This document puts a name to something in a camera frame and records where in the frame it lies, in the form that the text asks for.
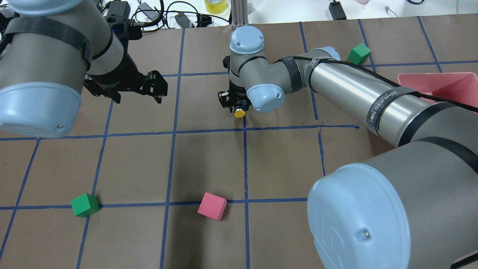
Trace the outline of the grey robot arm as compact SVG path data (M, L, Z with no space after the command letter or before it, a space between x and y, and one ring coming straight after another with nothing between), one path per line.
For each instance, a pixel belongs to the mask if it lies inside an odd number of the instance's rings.
M77 119L82 90L121 102L121 92L157 103L168 83L156 71L138 71L128 54L142 37L127 1L10 0L14 17L1 39L1 130L22 136L62 138Z
M223 59L236 117L278 109L309 88L360 123L367 160L318 179L306 206L326 269L463 269L477 264L477 108L402 86L333 47L270 63L254 26L233 30Z

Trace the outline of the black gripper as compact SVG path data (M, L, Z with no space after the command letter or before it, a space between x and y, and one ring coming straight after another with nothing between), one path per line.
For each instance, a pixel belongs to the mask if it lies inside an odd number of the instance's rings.
M229 88L225 92L217 93L221 106L227 109L249 109L250 100L246 95L246 89L241 82L238 71L231 66L230 56L223 58L223 67L227 68L228 71Z
M151 96L157 104L168 94L168 83L157 70L140 72L127 52L105 53L92 61L83 86L93 96L104 96L121 103L121 92Z

